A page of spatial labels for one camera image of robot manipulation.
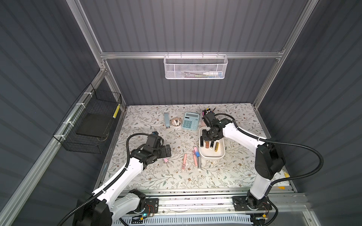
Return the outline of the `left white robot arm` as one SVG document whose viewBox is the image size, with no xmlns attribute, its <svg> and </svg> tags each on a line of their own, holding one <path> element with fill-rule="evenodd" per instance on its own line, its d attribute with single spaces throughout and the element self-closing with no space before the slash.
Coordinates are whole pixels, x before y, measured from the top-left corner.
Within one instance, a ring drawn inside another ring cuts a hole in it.
<svg viewBox="0 0 362 226">
<path fill-rule="evenodd" d="M 141 135 L 135 133 L 127 138 L 125 165 L 102 186 L 78 201 L 73 213 L 74 226 L 111 226 L 130 212 L 141 214 L 147 210 L 146 195 L 141 191 L 130 190 L 122 198 L 119 195 L 148 165 L 170 157 L 171 148 L 164 144 L 163 138 L 155 131 L 147 135 L 146 143 L 131 151 L 131 138 Z"/>
</svg>

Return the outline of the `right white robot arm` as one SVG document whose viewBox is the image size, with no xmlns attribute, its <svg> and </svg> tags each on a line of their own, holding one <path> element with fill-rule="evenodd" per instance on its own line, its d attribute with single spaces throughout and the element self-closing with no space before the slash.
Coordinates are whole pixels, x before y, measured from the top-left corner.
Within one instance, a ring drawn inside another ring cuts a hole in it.
<svg viewBox="0 0 362 226">
<path fill-rule="evenodd" d="M 231 139 L 247 148 L 255 157 L 256 177 L 247 193 L 245 202 L 249 209 L 257 210 L 263 203 L 267 203 L 267 196 L 272 188 L 272 180 L 285 165 L 282 151 L 269 142 L 237 126 L 234 118 L 217 119 L 212 112 L 202 117 L 208 127 L 202 130 L 203 140 L 215 142 L 224 137 Z"/>
</svg>

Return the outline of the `black slim lipstick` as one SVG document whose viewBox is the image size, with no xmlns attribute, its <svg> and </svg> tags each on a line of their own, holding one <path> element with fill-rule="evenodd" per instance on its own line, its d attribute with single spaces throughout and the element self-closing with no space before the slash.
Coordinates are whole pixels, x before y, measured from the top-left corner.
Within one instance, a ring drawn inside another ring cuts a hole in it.
<svg viewBox="0 0 362 226">
<path fill-rule="evenodd" d="M 200 147 L 203 147 L 204 146 L 204 140 L 203 140 L 203 137 L 200 136 Z"/>
</svg>

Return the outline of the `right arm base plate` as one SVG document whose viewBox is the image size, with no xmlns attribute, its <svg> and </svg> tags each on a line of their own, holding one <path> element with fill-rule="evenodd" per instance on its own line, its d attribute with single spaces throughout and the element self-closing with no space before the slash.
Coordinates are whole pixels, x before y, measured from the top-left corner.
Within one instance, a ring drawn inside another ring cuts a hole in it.
<svg viewBox="0 0 362 226">
<path fill-rule="evenodd" d="M 271 203 L 266 197 L 261 200 L 253 196 L 233 196 L 232 204 L 235 211 L 270 211 L 273 209 Z"/>
</svg>

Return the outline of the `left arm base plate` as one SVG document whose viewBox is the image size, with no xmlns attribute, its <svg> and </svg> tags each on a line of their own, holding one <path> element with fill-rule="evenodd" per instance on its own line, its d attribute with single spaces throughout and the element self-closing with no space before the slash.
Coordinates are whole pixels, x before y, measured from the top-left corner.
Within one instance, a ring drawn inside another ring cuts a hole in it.
<svg viewBox="0 0 362 226">
<path fill-rule="evenodd" d="M 135 214 L 156 214 L 158 213 L 159 199 L 158 198 L 146 198 L 140 201 L 139 207 L 133 211 Z"/>
</svg>

